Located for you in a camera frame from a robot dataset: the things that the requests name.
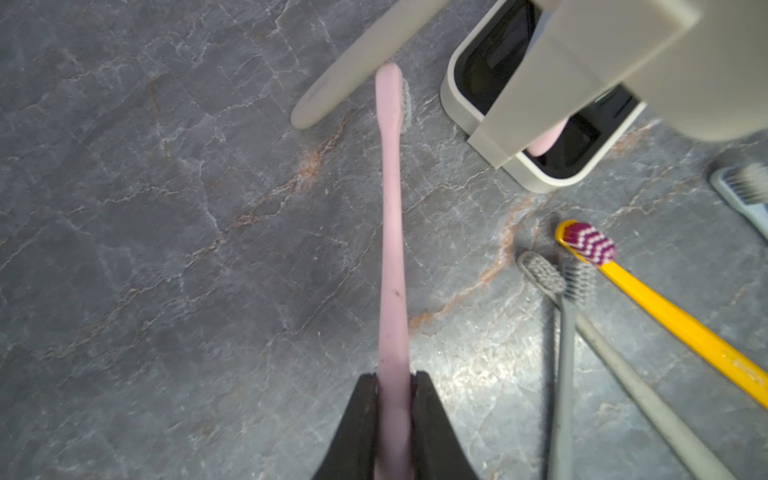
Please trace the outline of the pink toothbrush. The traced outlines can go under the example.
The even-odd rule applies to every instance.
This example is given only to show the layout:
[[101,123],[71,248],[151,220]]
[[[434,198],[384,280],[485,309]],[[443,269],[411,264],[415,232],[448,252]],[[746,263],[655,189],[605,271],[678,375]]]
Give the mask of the pink toothbrush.
[[400,140],[405,83],[394,63],[375,75],[382,153],[382,265],[378,336],[378,469],[382,479],[410,479],[410,353],[402,225]]
[[547,130],[526,148],[526,153],[531,157],[540,157],[547,153],[560,138],[567,122],[568,118],[565,118]]

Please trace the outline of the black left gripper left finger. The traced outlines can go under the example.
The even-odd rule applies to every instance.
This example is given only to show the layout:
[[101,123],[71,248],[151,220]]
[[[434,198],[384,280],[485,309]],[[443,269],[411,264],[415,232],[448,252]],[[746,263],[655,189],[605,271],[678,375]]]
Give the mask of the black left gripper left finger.
[[352,391],[314,480],[374,478],[378,438],[379,384],[374,373],[361,375]]

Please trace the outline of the beige toothbrush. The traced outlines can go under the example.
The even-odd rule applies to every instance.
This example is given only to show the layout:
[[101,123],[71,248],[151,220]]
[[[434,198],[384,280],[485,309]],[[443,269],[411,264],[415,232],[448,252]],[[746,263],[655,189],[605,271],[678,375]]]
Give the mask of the beige toothbrush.
[[291,113],[291,124],[305,130],[320,122],[448,4],[448,0],[395,2],[303,94]]

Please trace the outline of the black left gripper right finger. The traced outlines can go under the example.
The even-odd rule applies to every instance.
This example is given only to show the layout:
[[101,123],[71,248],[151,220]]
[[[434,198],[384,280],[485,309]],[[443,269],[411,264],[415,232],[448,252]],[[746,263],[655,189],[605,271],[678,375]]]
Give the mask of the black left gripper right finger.
[[411,377],[411,425],[415,479],[478,479],[434,383],[424,371]]

